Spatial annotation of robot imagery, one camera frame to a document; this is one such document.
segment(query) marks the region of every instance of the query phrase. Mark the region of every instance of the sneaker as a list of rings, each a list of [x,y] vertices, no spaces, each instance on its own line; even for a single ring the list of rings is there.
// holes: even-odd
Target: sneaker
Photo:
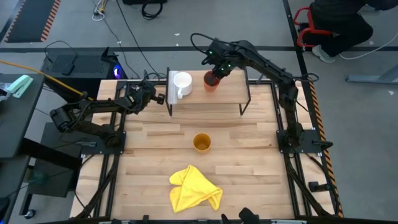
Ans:
[[[322,50],[321,45],[313,47],[312,53],[319,57],[320,60],[325,63],[333,63],[336,60],[334,57],[329,56],[324,50]]]

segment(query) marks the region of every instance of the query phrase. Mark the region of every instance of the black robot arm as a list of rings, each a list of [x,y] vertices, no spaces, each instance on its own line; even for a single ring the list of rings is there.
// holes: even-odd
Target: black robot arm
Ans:
[[[246,66],[254,68],[274,81],[279,87],[279,104],[285,109],[287,118],[287,134],[284,142],[289,147],[300,145],[304,131],[296,117],[296,100],[299,91],[295,86],[295,77],[292,74],[261,56],[255,47],[246,40],[228,44],[215,40],[205,53],[207,57],[202,61],[202,65],[214,65],[213,76],[205,77],[205,82],[210,86],[217,85],[234,68],[243,69]]]
[[[76,103],[68,103],[50,112],[51,119],[57,129],[62,132],[80,131],[99,136],[106,147],[116,147],[119,144],[121,133],[115,131],[109,124],[93,124],[85,118],[94,113],[118,112],[138,114],[150,102],[164,103],[165,96],[156,96],[155,86],[144,80],[140,85],[128,90],[130,94],[116,100],[90,101],[82,99]]]

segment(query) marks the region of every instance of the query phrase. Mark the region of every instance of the concrete floor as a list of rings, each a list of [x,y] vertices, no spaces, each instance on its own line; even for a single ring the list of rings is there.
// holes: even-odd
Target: concrete floor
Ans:
[[[309,5],[309,0],[290,0],[295,13]],[[17,0],[0,2],[0,27],[12,14]],[[217,37],[222,40],[246,39],[254,45],[293,46],[282,1],[276,0],[170,0],[158,19],[146,21],[134,7],[121,4],[126,19],[142,47],[191,46],[189,35],[193,32]],[[49,38],[44,43],[7,44],[0,48],[41,48],[55,40],[64,40],[72,47],[117,47],[114,36],[104,22],[91,20],[93,3],[90,0],[62,1]],[[135,47],[115,1],[106,8],[106,20],[124,47]],[[365,16],[374,27],[372,46],[380,46],[395,33],[394,21],[398,20],[398,8],[383,12],[380,16]],[[198,45],[209,42],[197,38]],[[365,42],[360,46],[370,46]],[[391,46],[398,46],[398,39]],[[65,47],[62,44],[54,47]],[[201,69],[202,54],[198,52],[144,52],[158,72],[166,67],[175,69]],[[300,75],[295,52],[262,51],[263,56],[294,75]],[[355,56],[363,52],[346,52]],[[138,52],[126,52],[127,61],[137,72],[150,70]],[[394,159],[398,140],[395,130],[398,122],[398,91],[394,86],[349,85],[349,74],[381,74],[398,61],[398,52],[376,52],[358,60],[340,58],[334,64],[324,64],[311,53],[304,53],[309,72],[320,75],[316,82],[318,100],[322,111],[326,137],[335,143],[330,154],[335,171],[343,211],[346,217],[397,220],[398,170]],[[0,59],[40,69],[44,53],[0,53]],[[132,77],[132,73],[119,59]],[[0,73],[29,73],[20,68],[0,64]],[[251,78],[258,73],[249,69]],[[37,108],[45,112],[62,105],[64,101],[54,93],[43,91]],[[50,118],[35,112],[27,131],[27,137],[40,141],[45,122]],[[24,191],[21,190],[10,223],[40,223],[65,220],[69,216],[73,194],[67,198],[35,196],[31,208],[38,211],[31,220],[17,215]]]

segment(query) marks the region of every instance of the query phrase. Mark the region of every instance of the white mug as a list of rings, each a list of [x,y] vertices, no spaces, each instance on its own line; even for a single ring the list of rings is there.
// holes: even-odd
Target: white mug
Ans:
[[[177,97],[187,96],[192,91],[192,77],[187,72],[178,72],[173,78],[174,85],[177,87]]]

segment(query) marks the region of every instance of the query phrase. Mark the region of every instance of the yellow towel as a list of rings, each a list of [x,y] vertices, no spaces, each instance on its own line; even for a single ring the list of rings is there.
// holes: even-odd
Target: yellow towel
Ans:
[[[174,173],[170,183],[179,185],[170,192],[170,201],[175,213],[198,205],[204,200],[209,200],[213,210],[218,210],[223,190],[214,186],[194,166]]]

